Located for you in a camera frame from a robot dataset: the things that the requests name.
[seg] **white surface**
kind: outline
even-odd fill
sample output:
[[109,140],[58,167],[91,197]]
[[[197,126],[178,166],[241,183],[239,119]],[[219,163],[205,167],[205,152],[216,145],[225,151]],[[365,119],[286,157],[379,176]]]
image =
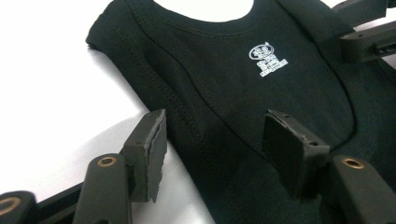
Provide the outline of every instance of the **white surface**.
[[[0,194],[24,189],[42,201],[76,185],[89,161],[119,152],[148,112],[109,59],[85,44],[109,2],[0,2]],[[157,0],[203,21],[240,18],[252,2]],[[134,203],[134,223],[213,223],[171,146],[158,202]]]

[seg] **t-shirt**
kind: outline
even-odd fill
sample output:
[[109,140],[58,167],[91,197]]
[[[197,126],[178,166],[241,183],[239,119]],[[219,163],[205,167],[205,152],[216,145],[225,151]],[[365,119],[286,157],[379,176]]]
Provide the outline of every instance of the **t-shirt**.
[[318,223],[318,201],[292,202],[268,161],[264,114],[292,115],[396,190],[395,71],[343,63],[339,37],[352,32],[319,0],[256,0],[226,22],[115,0],[87,42],[149,110],[166,109],[168,137],[217,223]]

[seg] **white logo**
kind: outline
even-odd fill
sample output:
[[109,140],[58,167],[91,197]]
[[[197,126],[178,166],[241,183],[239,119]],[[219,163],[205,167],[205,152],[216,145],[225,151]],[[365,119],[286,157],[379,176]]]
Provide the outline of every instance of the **white logo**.
[[260,60],[257,65],[262,70],[260,76],[265,77],[268,74],[275,72],[277,69],[288,64],[285,59],[279,61],[279,59],[274,54],[274,47],[265,42],[263,45],[254,47],[248,56],[252,60]]

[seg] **brass rivet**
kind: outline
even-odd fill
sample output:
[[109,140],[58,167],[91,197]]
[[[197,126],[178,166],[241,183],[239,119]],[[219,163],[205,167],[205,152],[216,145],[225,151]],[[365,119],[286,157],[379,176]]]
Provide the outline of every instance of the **brass rivet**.
[[352,167],[354,169],[363,169],[364,165],[356,160],[352,160],[352,159],[344,159],[343,163],[349,167]]
[[9,206],[6,206],[5,208],[0,209],[0,216],[11,212],[16,207],[18,207],[18,205],[20,205],[20,203],[21,203],[21,199],[17,198],[17,197],[10,197],[10,198],[6,198],[6,199],[3,199],[2,201],[0,201],[0,205],[5,204],[5,203],[9,203]]
[[101,160],[99,160],[97,164],[100,167],[107,167],[107,166],[113,165],[116,162],[117,162],[117,159],[114,157],[104,157]]

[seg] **black plastic bracket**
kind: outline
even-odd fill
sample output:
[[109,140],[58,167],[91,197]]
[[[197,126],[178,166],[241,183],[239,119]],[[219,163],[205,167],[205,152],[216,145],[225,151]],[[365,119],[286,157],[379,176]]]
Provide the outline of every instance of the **black plastic bracket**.
[[74,224],[131,224],[131,203],[123,156],[106,154],[88,166]]
[[0,195],[0,223],[37,223],[35,195],[28,191],[13,191]]
[[0,223],[131,223],[131,196],[135,202],[151,198],[155,202],[166,149],[165,110],[150,112],[137,124],[120,155],[100,156],[90,163],[84,183],[39,204],[27,191],[0,195]]
[[330,180],[346,223],[396,222],[396,195],[369,162],[334,156]]
[[350,26],[355,27],[387,15],[388,0],[347,0],[332,10]]
[[131,196],[132,202],[146,203],[150,199],[156,201],[163,177],[165,153],[165,111],[156,110],[140,120],[120,153],[125,156],[128,167],[134,167],[135,187]]
[[396,21],[341,37],[344,62],[364,63],[396,53]]
[[268,110],[263,148],[279,173],[280,181],[294,200],[318,194],[312,183],[327,163],[330,147],[292,116]]
[[263,150],[294,200],[321,195],[324,224],[396,223],[396,195],[370,163],[328,160],[330,147],[292,116],[269,110]]

